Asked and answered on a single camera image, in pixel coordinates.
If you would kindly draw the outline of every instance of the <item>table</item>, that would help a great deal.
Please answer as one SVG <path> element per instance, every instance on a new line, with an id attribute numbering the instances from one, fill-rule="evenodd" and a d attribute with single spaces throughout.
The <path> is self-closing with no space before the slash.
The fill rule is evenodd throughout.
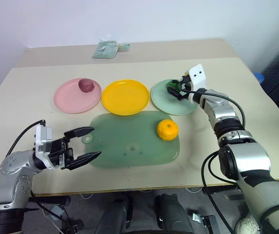
<path id="1" fill-rule="evenodd" d="M 235 52 L 221 39 L 133 43 L 130 51 L 113 59 L 92 59 L 93 46 L 66 46 L 27 50 L 0 86 L 0 163 L 19 133 L 45 119 L 53 139 L 67 130 L 88 126 L 107 110 L 98 103 L 92 110 L 70 115 L 53 102 L 55 90 L 73 78 L 95 79 L 102 89 L 111 82 L 131 78 L 149 89 L 164 79 L 179 79 L 184 71 L 201 63 L 208 88 L 226 93 L 246 115 L 246 129 L 267 150 L 271 175 L 279 179 L 279 109 Z M 156 110 L 150 101 L 144 110 Z M 172 116 L 180 127 L 181 150 L 172 163 L 147 167 L 105 169 L 92 165 L 68 170 L 45 170 L 34 177 L 38 195 L 94 193 L 117 190 L 202 186 L 200 169 L 205 157 L 218 149 L 217 139 L 204 111 Z M 33 147 L 29 131 L 14 151 Z M 75 156 L 83 153 L 81 139 L 73 139 Z M 224 177 L 218 160 L 212 170 Z M 221 181 L 205 171 L 208 185 Z"/>

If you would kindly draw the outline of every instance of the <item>translucent green tray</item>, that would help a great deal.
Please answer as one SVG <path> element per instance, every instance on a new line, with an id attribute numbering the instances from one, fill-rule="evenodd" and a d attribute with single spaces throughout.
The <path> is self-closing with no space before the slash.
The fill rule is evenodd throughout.
<path id="1" fill-rule="evenodd" d="M 158 137 L 156 127 L 164 119 L 171 117 L 160 111 L 96 117 L 89 125 L 95 130 L 82 137 L 86 152 L 102 151 L 91 164 L 117 168 L 172 162 L 179 154 L 179 138 L 164 141 Z"/>

